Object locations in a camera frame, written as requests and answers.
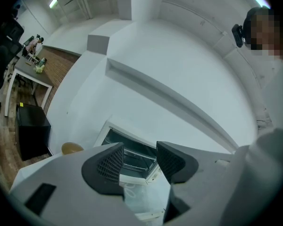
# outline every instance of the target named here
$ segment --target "person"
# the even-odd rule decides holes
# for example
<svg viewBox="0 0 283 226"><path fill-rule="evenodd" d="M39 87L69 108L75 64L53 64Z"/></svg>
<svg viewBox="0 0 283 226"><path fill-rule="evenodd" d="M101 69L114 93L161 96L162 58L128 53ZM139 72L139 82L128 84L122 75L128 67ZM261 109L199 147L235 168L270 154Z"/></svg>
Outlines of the person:
<svg viewBox="0 0 283 226"><path fill-rule="evenodd" d="M17 20L17 15L18 15L18 10L20 9L20 4L18 4L17 6L15 6L12 10L11 10L11 15L12 17Z"/></svg>
<svg viewBox="0 0 283 226"><path fill-rule="evenodd" d="M252 8L243 24L246 47L251 50L267 50L283 60L283 18L266 7Z"/></svg>
<svg viewBox="0 0 283 226"><path fill-rule="evenodd" d="M22 56L26 57L28 53L35 54L38 43L42 43L44 38L36 38L29 42L29 44L23 48Z"/></svg>

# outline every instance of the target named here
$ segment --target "desk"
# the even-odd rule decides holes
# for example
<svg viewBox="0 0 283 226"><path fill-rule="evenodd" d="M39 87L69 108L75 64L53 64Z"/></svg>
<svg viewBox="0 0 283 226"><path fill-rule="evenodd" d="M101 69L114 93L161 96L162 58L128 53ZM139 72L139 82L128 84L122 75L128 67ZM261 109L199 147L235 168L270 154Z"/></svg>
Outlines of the desk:
<svg viewBox="0 0 283 226"><path fill-rule="evenodd" d="M5 100L5 112L4 115L8 116L8 106L9 106L9 98L10 98L10 93L11 93L11 89L13 87L13 83L15 80L15 77L17 74L20 74L34 82L37 82L38 84L44 85L46 87L48 87L44 99L42 101L41 107L42 109L44 109L45 103L47 101L47 98L49 96L49 93L52 89L52 82L50 81L50 79L48 78L47 74L45 73L45 71L43 71L42 73L36 73L33 68L34 65L29 66L26 64L26 62L30 63L26 58L24 57L20 57L18 62L15 64L15 69L13 72L13 75L10 79L9 82L9 86L8 86L8 93L6 95L6 100Z"/></svg>

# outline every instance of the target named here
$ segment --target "wooden floor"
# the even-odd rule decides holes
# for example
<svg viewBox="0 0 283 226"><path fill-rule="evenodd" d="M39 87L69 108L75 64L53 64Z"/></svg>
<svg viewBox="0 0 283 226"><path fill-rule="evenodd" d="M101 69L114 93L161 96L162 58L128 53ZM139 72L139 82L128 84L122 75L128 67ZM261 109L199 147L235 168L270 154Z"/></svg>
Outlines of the wooden floor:
<svg viewBox="0 0 283 226"><path fill-rule="evenodd" d="M12 66L9 66L8 74L11 72ZM0 109L0 185L6 191L9 191L11 188L19 169L49 157L49 155L46 154L27 161L22 161L18 154L15 146L16 104L23 102L35 105L35 102L33 96L31 96L29 80L26 80L26 86L21 86L21 88L18 87L18 82L15 80L10 95L8 117L4 116L5 98L9 86L7 82L8 74L0 90L0 102L2 104Z"/></svg>

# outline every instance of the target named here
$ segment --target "gray panel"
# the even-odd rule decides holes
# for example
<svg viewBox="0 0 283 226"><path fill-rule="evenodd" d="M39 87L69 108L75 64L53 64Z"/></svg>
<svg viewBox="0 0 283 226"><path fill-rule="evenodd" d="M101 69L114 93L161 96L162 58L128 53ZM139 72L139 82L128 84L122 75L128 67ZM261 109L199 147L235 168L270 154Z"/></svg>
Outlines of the gray panel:
<svg viewBox="0 0 283 226"><path fill-rule="evenodd" d="M117 0L119 18L132 20L131 0Z"/></svg>
<svg viewBox="0 0 283 226"><path fill-rule="evenodd" d="M124 144L118 143L85 161L82 177L96 192L124 197L119 185L119 173L124 164Z"/></svg>
<svg viewBox="0 0 283 226"><path fill-rule="evenodd" d="M24 203L42 183L56 186L40 217L57 225L144 225L123 202L122 196L101 195L83 179L84 162L115 146L94 147L58 157L15 187L11 194Z"/></svg>
<svg viewBox="0 0 283 226"><path fill-rule="evenodd" d="M179 148L188 153L189 148ZM239 147L222 177L213 181L206 194L200 182L203 179L210 180L196 173L186 183L172 185L175 196L192 209L167 225L248 225L283 185L283 130L276 129L251 146Z"/></svg>
<svg viewBox="0 0 283 226"><path fill-rule="evenodd" d="M106 55L110 37L101 35L88 35L87 50Z"/></svg>
<svg viewBox="0 0 283 226"><path fill-rule="evenodd" d="M157 162L164 173L167 181L171 183L185 183L198 169L197 160L177 150L176 146L170 146L169 143L156 143Z"/></svg>
<svg viewBox="0 0 283 226"><path fill-rule="evenodd" d="M168 142L160 143L181 151L199 164L196 173L186 183L175 184L172 187L175 196L183 200L191 208L201 202L223 177L227 166L217 163L217 161L230 162L234 157L232 154L207 152Z"/></svg>

